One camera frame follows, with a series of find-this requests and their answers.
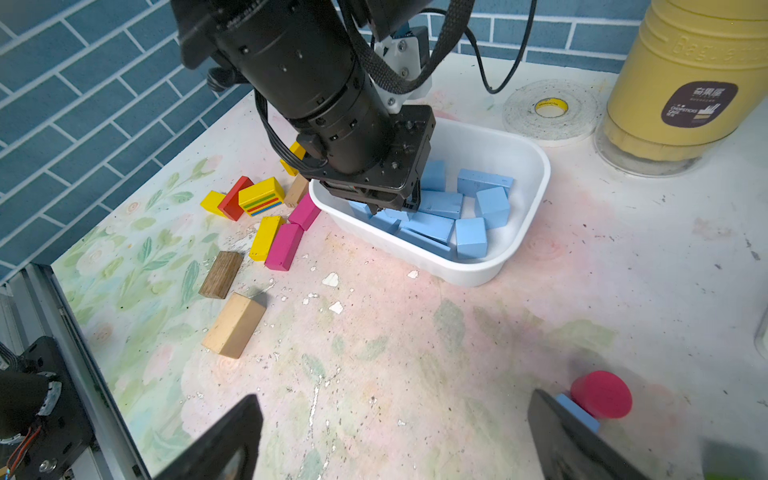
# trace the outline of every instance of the wooden block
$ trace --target wooden block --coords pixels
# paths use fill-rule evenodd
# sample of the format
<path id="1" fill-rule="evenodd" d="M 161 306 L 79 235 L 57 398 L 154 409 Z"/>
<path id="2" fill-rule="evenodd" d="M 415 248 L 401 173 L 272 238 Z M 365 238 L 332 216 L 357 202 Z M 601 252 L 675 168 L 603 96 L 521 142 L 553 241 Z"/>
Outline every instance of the wooden block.
<path id="1" fill-rule="evenodd" d="M 285 192 L 275 177 L 267 178 L 238 194 L 238 204 L 250 216 L 277 207 L 283 202 Z"/>
<path id="2" fill-rule="evenodd" d="M 237 183 L 235 183 L 234 187 L 232 187 L 232 190 L 230 190 L 230 192 L 219 204 L 219 210 L 224 214 L 224 216 L 237 222 L 237 219 L 239 219 L 240 215 L 243 214 L 243 209 L 240 208 L 240 205 L 237 203 L 239 198 L 238 194 L 240 193 L 240 190 L 248 188 L 251 185 L 253 185 L 253 182 L 250 181 L 250 178 L 240 177 Z"/>
<path id="3" fill-rule="evenodd" d="M 200 287 L 200 295 L 208 298 L 227 298 L 232 281 L 235 280 L 242 262 L 242 253 L 219 252 L 208 276 L 205 277 L 203 286 Z"/>
<path id="4" fill-rule="evenodd" d="M 256 238 L 253 239 L 253 246 L 250 248 L 248 256 L 254 262 L 263 262 L 270 253 L 272 242 L 275 240 L 280 225 L 286 223 L 282 217 L 264 217 L 259 225 L 259 231 L 256 232 Z"/>
<path id="5" fill-rule="evenodd" d="M 275 241 L 272 242 L 270 254 L 266 256 L 264 266 L 270 270 L 287 272 L 296 256 L 296 249 L 299 248 L 303 234 L 304 230 L 295 223 L 286 223 L 281 226 Z"/>
<path id="6" fill-rule="evenodd" d="M 312 201 L 312 197 L 306 195 L 301 199 L 299 205 L 291 212 L 288 220 L 295 223 L 305 232 L 310 229 L 312 222 L 315 221 L 320 213 L 320 209 Z"/>
<path id="7" fill-rule="evenodd" d="M 310 181 L 301 175 L 296 175 L 296 178 L 293 179 L 293 184 L 288 189 L 288 193 L 286 194 L 285 200 L 283 200 L 283 202 L 285 205 L 291 208 L 296 208 L 301 199 L 304 198 L 304 195 L 306 195 L 309 191 Z"/>
<path id="8" fill-rule="evenodd" d="M 266 308 L 250 298 L 233 293 L 203 339 L 203 346 L 219 355 L 239 359 L 264 312 Z"/>
<path id="9" fill-rule="evenodd" d="M 205 196 L 203 201 L 200 202 L 200 206 L 214 215 L 227 218 L 227 216 L 222 214 L 221 210 L 219 210 L 219 204 L 221 204 L 226 196 L 227 195 L 220 194 L 219 192 L 210 192 Z"/>

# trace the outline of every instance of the orange wire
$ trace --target orange wire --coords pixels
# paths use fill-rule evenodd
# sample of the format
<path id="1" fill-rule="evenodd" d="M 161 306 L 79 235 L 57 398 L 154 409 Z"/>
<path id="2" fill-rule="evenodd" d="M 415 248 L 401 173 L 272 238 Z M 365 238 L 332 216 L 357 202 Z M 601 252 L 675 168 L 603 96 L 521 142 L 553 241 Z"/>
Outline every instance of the orange wire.
<path id="1" fill-rule="evenodd" d="M 35 433 L 32 434 L 32 436 L 24 442 L 24 448 L 19 452 L 18 458 L 15 462 L 13 462 L 13 466 L 11 467 L 11 473 L 8 474 L 8 477 L 12 477 L 13 474 L 16 472 L 16 468 L 18 467 L 18 464 L 22 462 L 22 459 L 27 454 L 27 450 L 29 450 L 29 447 L 32 445 L 32 443 L 35 441 L 38 435 L 40 435 L 40 431 L 42 430 L 42 426 L 39 426 L 37 430 L 35 430 Z"/>

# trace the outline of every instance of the white plastic bin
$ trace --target white plastic bin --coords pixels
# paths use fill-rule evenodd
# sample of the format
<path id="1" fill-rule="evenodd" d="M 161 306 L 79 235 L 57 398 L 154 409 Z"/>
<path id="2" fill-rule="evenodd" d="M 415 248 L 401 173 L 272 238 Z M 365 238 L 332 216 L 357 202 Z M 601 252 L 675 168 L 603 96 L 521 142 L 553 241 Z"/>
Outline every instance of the white plastic bin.
<path id="1" fill-rule="evenodd" d="M 449 283 L 478 286 L 492 279 L 523 241 L 547 189 L 550 165 L 547 154 L 525 137 L 444 118 L 437 119 L 429 160 L 445 161 L 446 191 L 456 191 L 462 168 L 515 179 L 509 195 L 511 213 L 505 227 L 488 230 L 488 255 L 478 260 L 446 260 L 378 228 L 357 220 L 346 200 L 334 197 L 318 181 L 310 183 L 315 205 L 328 212 L 342 230 L 374 247 L 412 263 Z M 474 217 L 475 199 L 465 197 L 462 218 Z M 452 242 L 455 244 L 455 231 Z"/>

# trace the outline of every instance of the tan wooden block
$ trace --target tan wooden block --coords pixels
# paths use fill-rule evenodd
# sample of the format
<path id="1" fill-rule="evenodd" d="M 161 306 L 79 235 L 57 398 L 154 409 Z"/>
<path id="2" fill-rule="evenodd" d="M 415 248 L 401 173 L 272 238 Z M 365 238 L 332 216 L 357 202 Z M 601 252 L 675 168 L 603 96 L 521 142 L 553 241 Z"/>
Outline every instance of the tan wooden block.
<path id="1" fill-rule="evenodd" d="M 214 265 L 210 268 L 200 287 L 200 295 L 208 298 L 225 299 L 230 292 L 232 282 L 243 262 L 243 254 L 238 252 L 219 252 Z"/>
<path id="2" fill-rule="evenodd" d="M 203 346 L 219 355 L 239 359 L 266 308 L 247 296 L 232 293 L 214 326 L 203 339 Z"/>
<path id="3" fill-rule="evenodd" d="M 283 203 L 291 208 L 296 208 L 299 201 L 304 198 L 304 195 L 309 191 L 310 182 L 302 177 L 301 174 L 298 174 L 296 175 L 296 178 L 293 179 L 293 184 L 288 189 L 288 193 L 286 194 Z"/>

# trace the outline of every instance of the white tape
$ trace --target white tape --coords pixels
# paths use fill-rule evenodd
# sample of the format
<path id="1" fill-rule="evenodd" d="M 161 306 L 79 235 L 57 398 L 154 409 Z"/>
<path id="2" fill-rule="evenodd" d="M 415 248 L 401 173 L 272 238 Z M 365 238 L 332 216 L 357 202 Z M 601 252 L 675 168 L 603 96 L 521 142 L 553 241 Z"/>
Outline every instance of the white tape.
<path id="1" fill-rule="evenodd" d="M 552 105 L 565 102 L 568 109 L 558 117 L 545 117 L 536 105 L 548 104 L 540 112 L 551 115 Z M 561 147 L 589 137 L 598 124 L 598 101 L 578 83 L 542 80 L 516 90 L 504 103 L 503 119 L 507 131 L 530 138 L 542 147 Z"/>

